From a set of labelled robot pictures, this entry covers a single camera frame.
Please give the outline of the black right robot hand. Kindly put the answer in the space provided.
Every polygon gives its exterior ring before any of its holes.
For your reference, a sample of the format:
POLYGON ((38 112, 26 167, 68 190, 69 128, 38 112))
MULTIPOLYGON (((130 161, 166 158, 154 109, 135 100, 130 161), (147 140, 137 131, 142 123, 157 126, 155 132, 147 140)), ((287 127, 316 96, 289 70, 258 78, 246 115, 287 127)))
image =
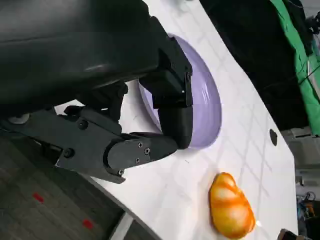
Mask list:
POLYGON ((303 240, 303 236, 294 234, 293 232, 282 228, 278 234, 277 240, 303 240))

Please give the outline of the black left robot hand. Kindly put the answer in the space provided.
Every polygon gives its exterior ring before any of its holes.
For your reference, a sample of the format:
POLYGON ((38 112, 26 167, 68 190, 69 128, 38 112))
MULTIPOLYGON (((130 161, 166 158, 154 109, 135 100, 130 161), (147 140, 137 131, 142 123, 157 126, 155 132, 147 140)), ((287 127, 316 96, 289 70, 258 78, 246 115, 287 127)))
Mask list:
POLYGON ((142 0, 3 0, 0 132, 60 150, 56 166, 116 184, 189 147, 193 69, 142 0), (127 82, 152 95, 161 133, 123 133, 127 82))

